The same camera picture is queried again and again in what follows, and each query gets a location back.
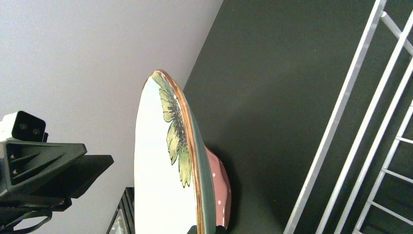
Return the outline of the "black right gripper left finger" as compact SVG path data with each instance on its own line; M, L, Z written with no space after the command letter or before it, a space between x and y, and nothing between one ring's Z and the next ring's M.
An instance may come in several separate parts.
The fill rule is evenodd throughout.
M198 234L197 226L196 225L191 226L190 229L188 230L187 234Z

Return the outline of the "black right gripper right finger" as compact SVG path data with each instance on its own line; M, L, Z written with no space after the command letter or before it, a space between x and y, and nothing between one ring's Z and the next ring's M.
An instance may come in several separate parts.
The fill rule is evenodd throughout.
M215 234L228 234L227 229L224 226L216 226Z

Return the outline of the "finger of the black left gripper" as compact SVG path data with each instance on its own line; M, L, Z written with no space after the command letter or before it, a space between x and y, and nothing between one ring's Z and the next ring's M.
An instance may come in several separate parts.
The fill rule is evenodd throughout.
M7 141L3 143L5 191L29 195L87 153L83 143Z
M111 155L83 155L37 189L34 195L79 198L113 163Z

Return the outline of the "green flower plate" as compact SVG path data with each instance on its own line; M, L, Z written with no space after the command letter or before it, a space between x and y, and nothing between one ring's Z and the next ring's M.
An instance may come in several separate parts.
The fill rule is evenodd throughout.
M134 227L138 234L216 230L215 193L205 145L178 84L165 71L146 80L134 150Z

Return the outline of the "white wire dish rack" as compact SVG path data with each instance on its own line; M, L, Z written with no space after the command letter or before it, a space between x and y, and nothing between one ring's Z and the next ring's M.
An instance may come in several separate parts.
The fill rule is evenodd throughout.
M393 49L393 52L389 58L389 61L383 71L383 74L380 78L380 81L378 83L378 86L374 92L374 95L371 99L371 102L368 106L368 109L366 111L366 114L361 122L361 125L358 129L358 132L356 134L356 137L353 141L353 144L351 146L351 149L347 155L347 158L344 162L344 165L341 169L341 172L338 176L337 182L334 186L334 189L330 195L330 198L328 200L328 203L326 205L326 208L323 212L323 215L320 219L320 222L318 224L318 227L316 229L316 233L321 234L324 232L324 229L326 227L326 224L330 218L330 215L332 213L332 210L336 204L336 201L338 199L338 196L341 192L342 186L344 184L344 181L348 175L348 172L352 166L352 163L355 159L356 153L359 149L359 146L362 142L363 137L365 136L366 130L371 122L372 116L377 108L377 105L379 103L379 99L382 96L382 93L384 91L384 88L390 78L390 75L394 69L394 66L400 56L400 53L402 50L406 50L409 54L413 52L413 45L411 42L408 40L408 36L413 28L413 18L412 16L409 16L407 19L407 22L404 26L403 29L400 29L398 25L394 22L394 20L391 18L391 16L385 11L385 6L386 6L386 1L384 0L377 0L374 2L374 5L372 7L372 10L370 12L370 15L368 17L367 23L364 27L362 36L360 38L360 41L358 43L356 52L353 56L351 65L349 67L349 70L347 72L347 75L345 77L344 83L342 85L341 91L339 93L339 96L337 98L337 101L334 105L334 109L332 111L332 114L330 116L330 119L328 121L328 124L325 128L323 137L320 141L320 144L318 146L317 152L314 156L313 162L310 166L310 169L308 171L308 174L306 176L306 179L303 183L303 186L301 188L301 191L299 193L299 196L296 200L296 203L294 205L294 208L292 210L292 213L289 217L289 220L284 228L284 233L286 234L292 234L295 232L297 225L299 223L299 220L301 218L302 212L305 208L305 205L307 203L307 200L313 190L314 184L317 180L317 177L319 175L319 172L322 168L323 162L325 160L325 157L327 155L327 152L330 148L330 145L332 143L332 140L335 136L335 133L337 131L338 125L340 123L341 117L344 113L345 107L347 105L347 102L349 100L349 97L351 95L351 92L353 90L354 84L358 78L360 69L362 67L362 64L365 60L367 51L370 47L371 41L374 37L375 31L377 29L377 26L379 25L380 22L382 22L391 32L392 34L397 38L397 44L395 48ZM397 90L392 98L392 101L386 111L386 114L381 122L381 125L378 129L378 132L375 135L375 138L372 142L372 145L368 151L368 154L364 160L363 166L357 176L357 180L351 190L351 193L348 197L348 200L346 202L346 205L341 213L340 219L335 227L334 232L339 234L342 232L344 225L347 221L347 218L350 214L350 211L353 207L353 204L356 200L356 197L358 195L358 192L363 184L363 181L367 175L367 172L370 168L370 165L374 159L374 156L378 150L378 147L384 137L384 134L390 124L391 118L397 108L397 105L402 97L402 94L405 91L405 88L408 84L408 82L411 79L411 76L413 74L413 65L412 63L409 63L406 71L400 81L400 84L397 87ZM361 232L362 225L364 223L364 220L368 214L368 211L371 207L376 207L391 216L409 224L412 225L412 221L374 201L374 198L377 194L377 191L383 181L383 178L385 175L391 175L396 178L399 178L401 180L404 180L405 182L412 183L412 179L406 176L403 176L401 174L398 174L394 171L389 170L390 163L394 157L394 154L401 142L412 144L412 140L408 138L404 138L404 132L413 116L413 109L412 107L409 107L403 117L403 120L400 124L400 127L397 131L396 136L393 139L392 145L386 155L385 161L383 162L380 171L377 175L377 178L375 180L374 185L371 188L371 191L368 195L368 198L366 202L364 203L363 209L359 215L359 218L352 229L352 233L358 234Z

